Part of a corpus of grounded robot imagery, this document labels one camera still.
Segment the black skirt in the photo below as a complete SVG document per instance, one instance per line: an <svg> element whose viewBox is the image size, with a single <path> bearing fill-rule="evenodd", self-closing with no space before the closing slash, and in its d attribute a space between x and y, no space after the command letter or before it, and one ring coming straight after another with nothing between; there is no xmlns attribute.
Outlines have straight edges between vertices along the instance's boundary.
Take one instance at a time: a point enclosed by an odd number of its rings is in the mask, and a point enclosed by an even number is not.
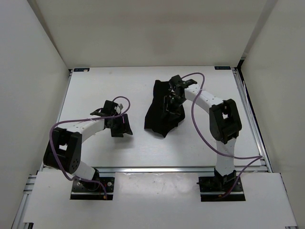
<svg viewBox="0 0 305 229"><path fill-rule="evenodd" d="M168 81L156 80L153 87L152 103L147 111L144 120L144 129L152 130L166 137L167 134L176 128L185 119L184 107L181 106L181 113L174 115L165 110L165 97L169 95L170 85Z"/></svg>

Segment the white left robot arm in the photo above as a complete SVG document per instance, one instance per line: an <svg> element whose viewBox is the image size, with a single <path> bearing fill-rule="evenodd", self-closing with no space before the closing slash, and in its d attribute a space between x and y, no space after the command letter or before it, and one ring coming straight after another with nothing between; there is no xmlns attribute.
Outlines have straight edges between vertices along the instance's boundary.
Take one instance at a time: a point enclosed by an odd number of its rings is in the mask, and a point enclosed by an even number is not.
<svg viewBox="0 0 305 229"><path fill-rule="evenodd" d="M127 114L110 119L86 119L71 128L56 127L51 130L44 165L77 177L89 191L95 191L100 185L99 175L96 169L81 161L81 149L88 138L104 129L111 130L111 137L133 134Z"/></svg>

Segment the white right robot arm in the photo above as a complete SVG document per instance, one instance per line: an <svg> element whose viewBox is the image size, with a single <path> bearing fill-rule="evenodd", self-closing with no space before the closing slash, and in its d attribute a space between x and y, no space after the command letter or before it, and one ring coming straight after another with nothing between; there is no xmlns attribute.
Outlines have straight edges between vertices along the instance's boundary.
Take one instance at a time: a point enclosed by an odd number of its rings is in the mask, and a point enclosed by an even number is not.
<svg viewBox="0 0 305 229"><path fill-rule="evenodd" d="M216 142L217 153L214 169L214 186L221 191L230 187L236 179L234 166L234 147L242 124L236 103L233 99L218 98L198 85L170 87L166 96L166 109L178 113L183 102L189 100L192 106L198 105L209 115L209 129Z"/></svg>

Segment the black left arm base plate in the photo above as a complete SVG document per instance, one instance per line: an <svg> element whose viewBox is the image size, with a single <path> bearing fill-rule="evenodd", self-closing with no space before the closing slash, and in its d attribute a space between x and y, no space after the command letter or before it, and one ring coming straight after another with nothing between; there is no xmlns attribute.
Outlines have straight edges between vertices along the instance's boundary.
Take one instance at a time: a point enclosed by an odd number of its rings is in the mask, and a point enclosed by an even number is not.
<svg viewBox="0 0 305 229"><path fill-rule="evenodd" d="M100 183L104 189L97 183L88 183L75 180L72 183L70 199L71 200L113 200L115 177L100 177Z"/></svg>

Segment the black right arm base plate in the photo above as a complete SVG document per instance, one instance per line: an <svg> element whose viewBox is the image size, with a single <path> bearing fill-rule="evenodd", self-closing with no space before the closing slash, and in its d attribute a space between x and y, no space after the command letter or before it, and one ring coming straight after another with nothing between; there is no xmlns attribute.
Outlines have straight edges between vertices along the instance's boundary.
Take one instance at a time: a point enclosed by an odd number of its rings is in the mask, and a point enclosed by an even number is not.
<svg viewBox="0 0 305 229"><path fill-rule="evenodd" d="M220 201L246 201L241 179L229 193L234 184L234 180L222 186L216 177L198 177L201 202L220 202Z"/></svg>

